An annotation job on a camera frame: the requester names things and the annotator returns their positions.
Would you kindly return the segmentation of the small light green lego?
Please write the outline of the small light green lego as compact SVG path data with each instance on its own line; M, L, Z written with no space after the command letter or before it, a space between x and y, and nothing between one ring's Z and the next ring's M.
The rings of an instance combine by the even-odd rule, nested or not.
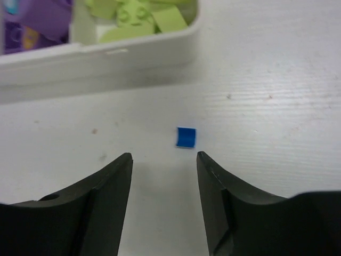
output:
M115 16L118 6L116 0L85 0L84 3L92 16L107 20Z

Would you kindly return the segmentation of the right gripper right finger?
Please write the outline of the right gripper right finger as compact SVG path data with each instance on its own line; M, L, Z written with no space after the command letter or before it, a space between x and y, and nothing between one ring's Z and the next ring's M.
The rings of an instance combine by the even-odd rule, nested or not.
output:
M210 255L340 255L340 192L284 198L265 192L197 154Z

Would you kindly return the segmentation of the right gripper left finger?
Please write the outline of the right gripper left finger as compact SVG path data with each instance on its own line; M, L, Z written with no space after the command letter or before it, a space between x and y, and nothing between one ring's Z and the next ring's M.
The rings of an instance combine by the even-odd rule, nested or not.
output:
M37 201L1 205L1 255L117 255L133 159L113 162Z

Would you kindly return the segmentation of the light green lego brick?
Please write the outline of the light green lego brick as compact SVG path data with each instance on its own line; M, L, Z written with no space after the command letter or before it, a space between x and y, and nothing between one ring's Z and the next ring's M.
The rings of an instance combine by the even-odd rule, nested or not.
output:
M151 14L161 33L179 31L188 27L187 22L176 5L154 6Z

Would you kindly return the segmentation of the purple round flower lego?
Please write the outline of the purple round flower lego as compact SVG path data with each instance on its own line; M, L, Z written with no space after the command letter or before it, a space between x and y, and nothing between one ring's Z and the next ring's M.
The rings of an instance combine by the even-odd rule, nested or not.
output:
M68 34L73 1L19 0L1 3L8 22L31 28L55 42Z

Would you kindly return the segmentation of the purple butterfly lego brick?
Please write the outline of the purple butterfly lego brick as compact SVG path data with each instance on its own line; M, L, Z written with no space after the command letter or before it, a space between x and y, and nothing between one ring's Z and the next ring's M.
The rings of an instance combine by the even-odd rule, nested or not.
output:
M27 26L22 26L19 23L8 21L4 22L4 33L4 54L37 50L65 44L69 41L68 33L57 40L50 40Z

